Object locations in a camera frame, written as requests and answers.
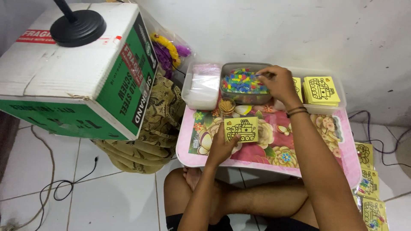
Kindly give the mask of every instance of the patterned cloth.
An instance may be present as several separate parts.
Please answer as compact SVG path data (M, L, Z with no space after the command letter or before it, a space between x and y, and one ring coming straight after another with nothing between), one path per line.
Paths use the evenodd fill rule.
M175 154L183 100L181 90L163 74L159 66L137 140L91 140L122 171L152 174Z

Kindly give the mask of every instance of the white tile floor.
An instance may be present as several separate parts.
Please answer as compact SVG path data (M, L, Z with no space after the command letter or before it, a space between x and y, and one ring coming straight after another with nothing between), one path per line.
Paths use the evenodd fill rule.
M22 122L13 150L0 184L0 225L7 222L24 224L40 209L39 191L51 179L52 165L46 147L37 140ZM351 124L356 140L366 140L364 126ZM55 180L77 180L88 174L99 161L90 176L75 184L73 193L63 201L52 199L46 206L41 231L70 230L150 230L166 231L164 215L163 183L166 175L181 167L172 160L152 175L121 172L107 155L87 139L49 135L35 127L53 149ZM395 146L396 139L405 128L372 125L371 137L384 142L384 150ZM381 154L375 153L376 169L381 181L381 199L387 201L387 216L391 231L404 230L406 219L411 215L411 180L398 166L384 166ZM384 155L386 163L396 163L394 154ZM281 180L286 176L250 169L221 168L218 178L238 187L251 187L264 182ZM70 186L59 189L58 196L66 195ZM265 229L259 217L234 214L229 216L235 231ZM40 217L23 230L35 230Z

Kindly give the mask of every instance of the black shorts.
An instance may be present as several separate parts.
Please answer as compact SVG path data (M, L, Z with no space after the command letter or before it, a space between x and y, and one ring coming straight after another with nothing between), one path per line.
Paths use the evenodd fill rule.
M182 213L166 217L168 231L177 231L181 218ZM230 218L223 216L216 225L208 225L208 231L233 231ZM289 217L281 217L270 219L266 231L319 231L319 229Z

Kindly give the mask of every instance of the wrist band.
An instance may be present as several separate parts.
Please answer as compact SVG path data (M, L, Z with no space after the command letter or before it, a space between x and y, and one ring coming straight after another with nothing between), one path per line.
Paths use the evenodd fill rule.
M294 113L291 113L291 114L287 113L287 118L290 118L292 115L298 114L300 112L305 112L305 113L309 114L308 111L297 111L297 112L294 112Z
M297 110L297 109L307 110L307 108L305 108L304 106L301 106L301 107L296 107L296 108L290 109L290 110L287 111L287 113L290 113L290 112L295 111L295 110Z

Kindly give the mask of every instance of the white cardboard box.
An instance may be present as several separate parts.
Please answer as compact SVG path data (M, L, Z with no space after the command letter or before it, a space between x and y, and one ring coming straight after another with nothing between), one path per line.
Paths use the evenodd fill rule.
M80 47L58 46L49 29L63 13L45 11L0 57L0 110L54 134L135 140L157 70L138 5L69 6L100 13L104 35Z

